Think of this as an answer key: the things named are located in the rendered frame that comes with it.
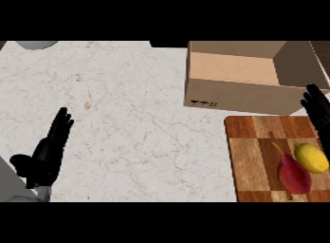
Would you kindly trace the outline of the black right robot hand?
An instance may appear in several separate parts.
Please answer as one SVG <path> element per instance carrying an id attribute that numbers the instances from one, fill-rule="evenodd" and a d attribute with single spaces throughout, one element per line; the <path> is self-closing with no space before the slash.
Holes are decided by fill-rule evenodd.
<path id="1" fill-rule="evenodd" d="M 314 84 L 307 85 L 301 104 L 307 110 L 330 164 L 330 102 Z"/>

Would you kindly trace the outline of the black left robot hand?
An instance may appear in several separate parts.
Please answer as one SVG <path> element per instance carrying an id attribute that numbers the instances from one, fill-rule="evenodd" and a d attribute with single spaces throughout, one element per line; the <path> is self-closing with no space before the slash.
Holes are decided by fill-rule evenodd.
<path id="1" fill-rule="evenodd" d="M 62 107 L 34 154 L 31 156 L 16 154 L 10 158 L 16 174 L 26 179 L 28 189 L 51 186 L 57 179 L 72 125 L 73 119 L 68 109 Z"/>

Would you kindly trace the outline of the wooden checkered cutting board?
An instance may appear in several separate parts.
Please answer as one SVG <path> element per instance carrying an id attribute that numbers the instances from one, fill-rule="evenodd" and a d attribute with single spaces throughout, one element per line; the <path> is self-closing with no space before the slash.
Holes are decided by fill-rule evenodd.
<path id="1" fill-rule="evenodd" d="M 321 147 L 307 116 L 228 116 L 224 119 L 239 202 L 330 201 L 330 169 L 311 174 L 311 191 L 292 195 L 279 180 L 281 152 L 293 155 L 293 145 Z"/>

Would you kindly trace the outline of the red pear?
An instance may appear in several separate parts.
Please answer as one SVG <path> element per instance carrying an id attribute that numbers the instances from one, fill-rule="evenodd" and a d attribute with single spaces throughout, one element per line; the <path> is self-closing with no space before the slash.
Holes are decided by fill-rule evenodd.
<path id="1" fill-rule="evenodd" d="M 273 145 L 280 152 L 279 180 L 293 195 L 305 195 L 311 191 L 312 181 L 310 172 L 293 159 L 292 155 L 280 149 L 279 144 L 273 142 Z"/>

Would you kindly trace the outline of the brown cardboard box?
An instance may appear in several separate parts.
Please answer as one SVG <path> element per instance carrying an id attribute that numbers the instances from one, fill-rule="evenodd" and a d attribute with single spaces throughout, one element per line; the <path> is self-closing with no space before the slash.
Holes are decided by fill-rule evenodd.
<path id="1" fill-rule="evenodd" d="M 307 85 L 330 91 L 308 41 L 191 41 L 184 104 L 287 116 L 302 105 Z"/>

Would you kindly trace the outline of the yellow lemon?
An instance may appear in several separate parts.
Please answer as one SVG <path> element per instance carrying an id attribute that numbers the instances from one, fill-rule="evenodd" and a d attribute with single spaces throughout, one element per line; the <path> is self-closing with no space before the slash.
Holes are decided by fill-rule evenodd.
<path id="1" fill-rule="evenodd" d="M 310 143 L 296 143 L 293 155 L 298 162 L 314 174 L 321 174 L 329 170 L 329 161 L 321 150 Z"/>

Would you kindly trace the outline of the grey round object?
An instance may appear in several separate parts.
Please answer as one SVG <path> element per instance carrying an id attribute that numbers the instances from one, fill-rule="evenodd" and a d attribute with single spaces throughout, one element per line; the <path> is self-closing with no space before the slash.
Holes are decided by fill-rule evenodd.
<path id="1" fill-rule="evenodd" d="M 56 41 L 17 41 L 16 42 L 25 49 L 38 50 L 51 47 Z"/>

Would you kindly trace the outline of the black object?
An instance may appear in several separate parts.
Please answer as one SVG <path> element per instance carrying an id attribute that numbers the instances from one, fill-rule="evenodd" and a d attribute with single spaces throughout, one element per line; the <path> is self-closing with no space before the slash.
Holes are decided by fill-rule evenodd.
<path id="1" fill-rule="evenodd" d="M 187 48 L 187 41 L 150 41 L 152 47 L 159 48 Z"/>

